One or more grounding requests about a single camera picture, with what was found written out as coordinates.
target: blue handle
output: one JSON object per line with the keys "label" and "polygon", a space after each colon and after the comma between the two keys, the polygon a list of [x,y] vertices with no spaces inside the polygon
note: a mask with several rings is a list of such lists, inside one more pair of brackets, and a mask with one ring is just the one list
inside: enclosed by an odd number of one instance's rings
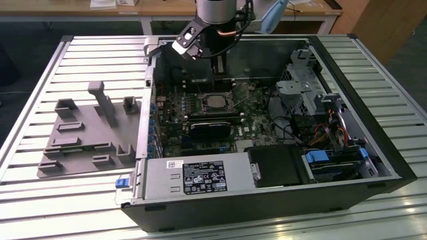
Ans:
{"label": "blue handle", "polygon": [[268,11],[266,12],[264,16],[260,20],[260,30],[258,33],[260,34],[271,34],[275,30],[283,13],[286,11],[287,5],[290,0],[279,0],[276,1],[272,6],[270,7]]}

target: blue latch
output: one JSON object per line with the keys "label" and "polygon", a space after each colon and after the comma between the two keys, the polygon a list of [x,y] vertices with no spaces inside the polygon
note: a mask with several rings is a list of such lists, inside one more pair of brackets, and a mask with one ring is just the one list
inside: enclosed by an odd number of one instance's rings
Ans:
{"label": "blue latch", "polygon": [[317,151],[309,152],[306,154],[306,159],[310,164],[314,162],[330,161],[327,151],[325,151],[325,150],[317,150]]}
{"label": "blue latch", "polygon": [[363,147],[359,149],[359,153],[362,154],[362,157],[365,160],[369,159],[369,157],[370,157],[369,152]]}
{"label": "blue latch", "polygon": [[130,187],[130,178],[119,178],[115,181],[115,188],[116,189],[126,189]]}

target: power supply label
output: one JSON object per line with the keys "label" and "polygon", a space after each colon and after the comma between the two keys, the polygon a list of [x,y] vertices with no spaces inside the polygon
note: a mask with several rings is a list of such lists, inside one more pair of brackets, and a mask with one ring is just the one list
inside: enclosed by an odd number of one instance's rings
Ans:
{"label": "power supply label", "polygon": [[227,191],[223,161],[186,163],[182,165],[184,194],[207,194]]}

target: floor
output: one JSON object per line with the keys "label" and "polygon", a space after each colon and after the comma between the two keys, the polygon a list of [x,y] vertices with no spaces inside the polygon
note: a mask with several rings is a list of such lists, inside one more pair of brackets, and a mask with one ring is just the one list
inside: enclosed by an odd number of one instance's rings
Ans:
{"label": "floor", "polygon": [[[155,34],[176,34],[183,25],[163,22],[152,26]],[[46,31],[42,23],[0,23],[0,43],[22,73],[18,82],[0,86],[0,145],[4,142],[31,91],[43,74],[64,35],[140,35],[138,22],[59,22]],[[427,18],[386,66],[418,103],[427,110]]]}

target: sticker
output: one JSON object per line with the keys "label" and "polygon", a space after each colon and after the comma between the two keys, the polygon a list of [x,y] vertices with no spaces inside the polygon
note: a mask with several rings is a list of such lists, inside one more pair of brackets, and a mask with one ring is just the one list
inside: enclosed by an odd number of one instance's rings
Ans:
{"label": "sticker", "polygon": [[180,169],[183,167],[183,160],[167,161],[166,168],[167,169]]}
{"label": "sticker", "polygon": [[326,12],[325,15],[342,15],[342,12]]}
{"label": "sticker", "polygon": [[138,11],[120,11],[119,14],[123,14],[123,15],[138,15],[139,12]]}
{"label": "sticker", "polygon": [[223,161],[182,163],[180,165],[183,171],[184,194],[207,194],[227,191]]}

